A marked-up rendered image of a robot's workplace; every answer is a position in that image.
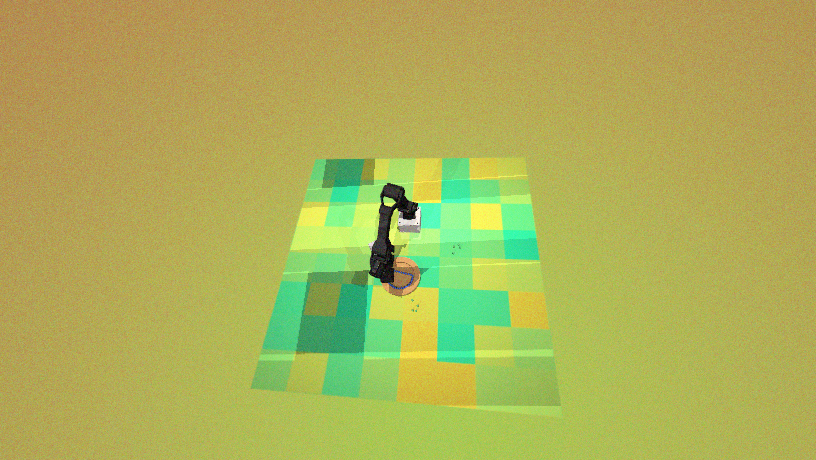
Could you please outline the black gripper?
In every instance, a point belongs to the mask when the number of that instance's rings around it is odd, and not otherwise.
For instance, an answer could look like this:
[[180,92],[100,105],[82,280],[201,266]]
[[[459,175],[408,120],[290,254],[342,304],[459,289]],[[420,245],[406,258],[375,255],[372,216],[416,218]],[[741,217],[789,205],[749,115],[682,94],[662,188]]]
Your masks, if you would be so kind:
[[[391,244],[391,251],[393,253],[394,253],[394,249],[395,249],[394,245]],[[393,262],[394,262],[394,255],[392,255],[392,253],[391,253],[391,260],[387,264],[385,264],[386,268],[385,268],[385,270],[384,270],[384,272],[382,274],[382,277],[380,279],[381,283],[393,283],[394,282],[394,268],[392,268],[393,267]]]

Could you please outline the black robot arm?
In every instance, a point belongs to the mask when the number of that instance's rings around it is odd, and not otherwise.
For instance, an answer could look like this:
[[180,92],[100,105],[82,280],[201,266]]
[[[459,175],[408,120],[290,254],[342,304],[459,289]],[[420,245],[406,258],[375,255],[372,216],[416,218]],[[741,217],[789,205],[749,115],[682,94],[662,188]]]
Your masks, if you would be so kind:
[[[388,197],[396,203],[390,207],[384,205],[383,198]],[[415,212],[418,210],[418,203],[409,201],[405,197],[405,189],[402,186],[387,183],[380,194],[381,205],[379,208],[379,226],[377,240],[374,242],[370,257],[369,274],[381,279],[386,265],[391,260],[391,241],[389,239],[391,217],[394,210],[403,212],[403,219],[416,219]],[[377,254],[377,255],[374,255]]]

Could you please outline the tan round bead board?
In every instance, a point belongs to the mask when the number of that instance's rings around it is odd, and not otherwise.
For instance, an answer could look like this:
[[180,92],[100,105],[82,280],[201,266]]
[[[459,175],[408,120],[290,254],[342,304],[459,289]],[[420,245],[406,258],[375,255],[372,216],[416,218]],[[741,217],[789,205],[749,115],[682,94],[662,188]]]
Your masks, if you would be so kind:
[[[394,282],[390,283],[394,287],[396,287],[396,288],[397,287],[398,288],[399,287],[400,288],[405,287],[406,285],[411,283],[410,281],[412,279],[412,275],[414,275],[413,276],[413,281],[412,281],[410,286],[408,286],[408,287],[406,287],[404,289],[403,288],[402,289],[395,289],[392,286],[390,286],[388,283],[382,283],[382,286],[384,287],[384,289],[387,292],[389,292],[390,294],[396,295],[396,296],[407,295],[407,294],[411,293],[412,291],[414,291],[415,288],[418,286],[419,281],[420,281],[420,270],[419,270],[418,265],[410,258],[407,258],[407,257],[395,257],[392,268],[394,268],[394,270],[397,270],[397,271],[400,271],[400,272],[402,271],[402,274],[398,273],[396,271],[394,272]],[[403,274],[403,272],[405,272],[407,274]],[[409,273],[409,275],[408,275],[408,273]],[[412,274],[412,275],[410,276],[410,274]]]

